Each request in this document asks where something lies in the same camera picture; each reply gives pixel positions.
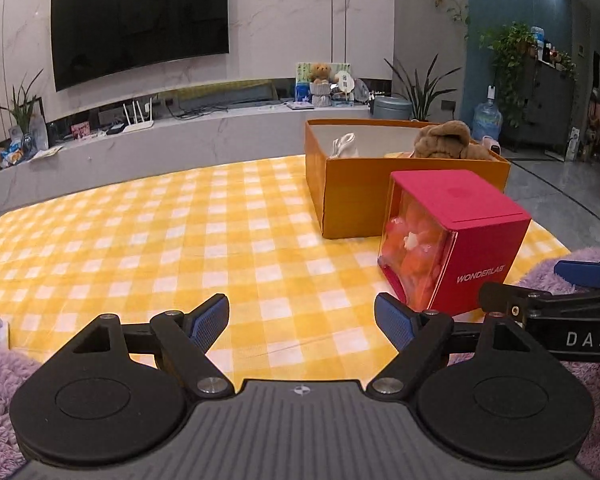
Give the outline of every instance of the metal screw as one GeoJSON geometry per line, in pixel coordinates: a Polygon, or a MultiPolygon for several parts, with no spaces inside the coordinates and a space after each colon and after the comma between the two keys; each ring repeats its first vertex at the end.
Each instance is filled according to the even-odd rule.
{"type": "Polygon", "coordinates": [[[382,377],[374,381],[372,388],[379,394],[391,395],[400,392],[404,388],[404,384],[400,379],[382,377]]]}
{"type": "Polygon", "coordinates": [[[207,377],[198,381],[198,389],[206,394],[221,394],[229,387],[222,377],[207,377]]]}

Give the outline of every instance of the cabinet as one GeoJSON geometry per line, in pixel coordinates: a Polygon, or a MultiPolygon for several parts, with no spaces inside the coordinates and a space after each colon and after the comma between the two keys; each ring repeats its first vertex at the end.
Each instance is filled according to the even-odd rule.
{"type": "Polygon", "coordinates": [[[552,65],[528,58],[520,82],[525,100],[519,127],[502,127],[501,140],[514,150],[520,144],[565,153],[571,126],[574,81],[552,65]]]}

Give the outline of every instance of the white cloth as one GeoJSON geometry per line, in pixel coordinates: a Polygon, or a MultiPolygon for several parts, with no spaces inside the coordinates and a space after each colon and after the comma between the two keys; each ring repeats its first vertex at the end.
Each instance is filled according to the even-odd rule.
{"type": "Polygon", "coordinates": [[[356,148],[356,134],[343,135],[333,141],[331,158],[355,158],[360,156],[356,148]]]}

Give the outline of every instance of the orange box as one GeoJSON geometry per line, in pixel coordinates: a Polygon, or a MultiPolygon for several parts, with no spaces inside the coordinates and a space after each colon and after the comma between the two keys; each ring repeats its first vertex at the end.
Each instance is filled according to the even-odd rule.
{"type": "Polygon", "coordinates": [[[429,123],[373,119],[314,119],[306,122],[306,182],[324,238],[381,236],[390,175],[405,170],[470,170],[500,191],[509,163],[451,158],[387,158],[412,152],[418,130],[429,123]],[[359,158],[330,158],[333,141],[353,132],[359,158]]]}

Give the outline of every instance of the floor tile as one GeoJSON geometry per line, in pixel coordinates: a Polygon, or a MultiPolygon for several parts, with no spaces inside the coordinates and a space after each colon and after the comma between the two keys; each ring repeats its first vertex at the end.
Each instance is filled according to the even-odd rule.
{"type": "Polygon", "coordinates": [[[562,194],[517,200],[569,250],[600,247],[600,220],[562,194]]]}
{"type": "Polygon", "coordinates": [[[600,185],[600,164],[544,160],[518,161],[517,164],[563,190],[600,185]]]}
{"type": "Polygon", "coordinates": [[[600,217],[600,186],[568,189],[566,193],[600,217]]]}
{"type": "Polygon", "coordinates": [[[535,196],[546,196],[558,193],[558,190],[545,184],[538,177],[521,168],[511,165],[505,195],[513,200],[522,198],[533,198],[535,196]]]}
{"type": "Polygon", "coordinates": [[[541,158],[543,160],[555,160],[552,156],[545,155],[544,150],[537,148],[518,148],[517,151],[501,147],[501,155],[508,160],[524,160],[526,158],[541,158]]]}

